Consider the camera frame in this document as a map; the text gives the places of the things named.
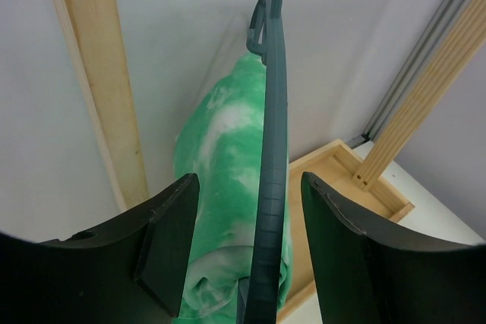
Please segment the left wooden rack post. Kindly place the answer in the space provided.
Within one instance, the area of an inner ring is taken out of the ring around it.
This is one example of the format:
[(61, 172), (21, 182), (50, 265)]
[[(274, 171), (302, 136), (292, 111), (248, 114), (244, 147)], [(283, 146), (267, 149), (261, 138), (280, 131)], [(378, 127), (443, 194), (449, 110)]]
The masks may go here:
[(53, 0), (115, 201), (149, 197), (117, 0)]

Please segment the aluminium frame corner profile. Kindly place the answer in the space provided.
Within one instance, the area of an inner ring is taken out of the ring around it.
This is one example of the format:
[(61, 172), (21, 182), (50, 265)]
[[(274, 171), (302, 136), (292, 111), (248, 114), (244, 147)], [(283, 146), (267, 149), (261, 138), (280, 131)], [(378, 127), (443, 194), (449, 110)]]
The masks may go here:
[(377, 139), (471, 1), (443, 0), (440, 3), (364, 130), (347, 141), (348, 146), (354, 149)]

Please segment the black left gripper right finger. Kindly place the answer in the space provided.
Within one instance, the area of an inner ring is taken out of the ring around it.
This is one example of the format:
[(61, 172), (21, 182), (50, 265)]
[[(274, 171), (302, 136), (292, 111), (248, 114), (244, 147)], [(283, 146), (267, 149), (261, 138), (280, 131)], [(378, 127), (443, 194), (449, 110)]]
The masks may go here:
[(301, 177), (314, 281), (325, 323), (483, 323), (485, 247), (402, 227)]

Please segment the wooden rack base tray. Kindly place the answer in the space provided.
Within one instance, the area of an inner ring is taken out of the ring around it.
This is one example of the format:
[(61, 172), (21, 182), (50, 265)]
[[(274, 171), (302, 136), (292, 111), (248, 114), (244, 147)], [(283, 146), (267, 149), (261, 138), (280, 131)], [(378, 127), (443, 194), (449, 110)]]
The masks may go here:
[(342, 140), (334, 140), (289, 164), (288, 202), (294, 269), (286, 304), (277, 316), (278, 323), (283, 323), (316, 293), (305, 217), (301, 204), (303, 172), (309, 171), (316, 174), (343, 196), (395, 223), (402, 220), (415, 208), (384, 178), (379, 178), (370, 190), (362, 190), (356, 185), (353, 175), (361, 162), (362, 158)]

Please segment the dark teal plastic hanger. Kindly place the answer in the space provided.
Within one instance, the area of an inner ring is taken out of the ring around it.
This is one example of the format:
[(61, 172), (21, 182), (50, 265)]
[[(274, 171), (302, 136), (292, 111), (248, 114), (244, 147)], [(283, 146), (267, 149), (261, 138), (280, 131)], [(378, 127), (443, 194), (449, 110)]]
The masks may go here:
[(258, 0), (246, 46), (267, 67), (251, 274), (238, 283), (238, 323), (275, 323), (288, 171), (288, 90), (282, 0)]

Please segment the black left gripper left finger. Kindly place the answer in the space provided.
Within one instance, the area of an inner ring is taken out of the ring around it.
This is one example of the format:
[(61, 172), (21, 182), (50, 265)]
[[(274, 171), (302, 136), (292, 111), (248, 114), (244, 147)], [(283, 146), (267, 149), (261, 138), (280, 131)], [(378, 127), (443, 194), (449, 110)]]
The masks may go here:
[(65, 241), (1, 236), (3, 323), (169, 323), (179, 315), (199, 180)]

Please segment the green white tie-dye trousers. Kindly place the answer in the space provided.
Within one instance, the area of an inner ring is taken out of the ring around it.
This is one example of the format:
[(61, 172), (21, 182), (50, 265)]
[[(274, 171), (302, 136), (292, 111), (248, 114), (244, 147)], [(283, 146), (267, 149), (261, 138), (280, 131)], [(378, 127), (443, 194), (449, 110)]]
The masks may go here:
[(200, 184), (176, 323), (234, 323), (238, 282), (251, 273), (264, 128), (266, 68), (247, 53), (202, 99), (179, 134), (177, 178)]

